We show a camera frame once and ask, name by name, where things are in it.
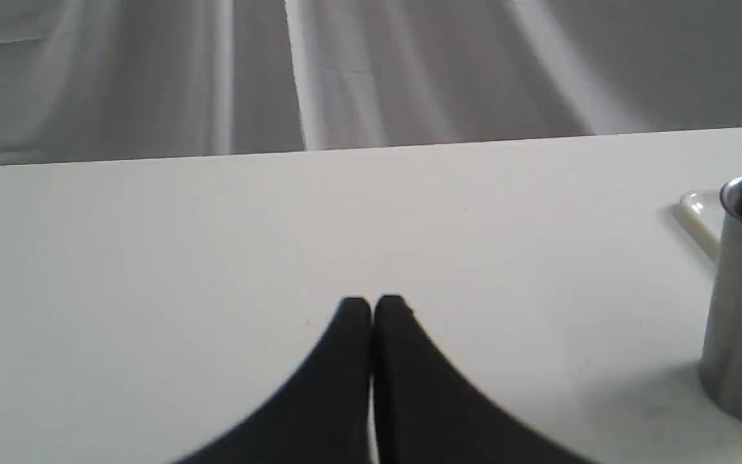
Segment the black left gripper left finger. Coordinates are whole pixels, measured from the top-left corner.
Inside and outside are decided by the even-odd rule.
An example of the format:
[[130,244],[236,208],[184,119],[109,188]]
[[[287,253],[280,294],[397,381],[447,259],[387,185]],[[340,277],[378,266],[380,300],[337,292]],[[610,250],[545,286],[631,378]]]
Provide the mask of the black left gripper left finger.
[[296,372],[239,425],[184,463],[368,463],[373,316],[342,299]]

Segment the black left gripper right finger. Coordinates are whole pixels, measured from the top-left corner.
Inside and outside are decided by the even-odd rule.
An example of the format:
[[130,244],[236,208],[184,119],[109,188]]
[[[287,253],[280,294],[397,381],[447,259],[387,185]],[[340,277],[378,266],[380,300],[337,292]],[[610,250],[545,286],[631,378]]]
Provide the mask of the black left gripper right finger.
[[375,305],[374,422],[382,463],[584,462],[480,393],[398,295]]

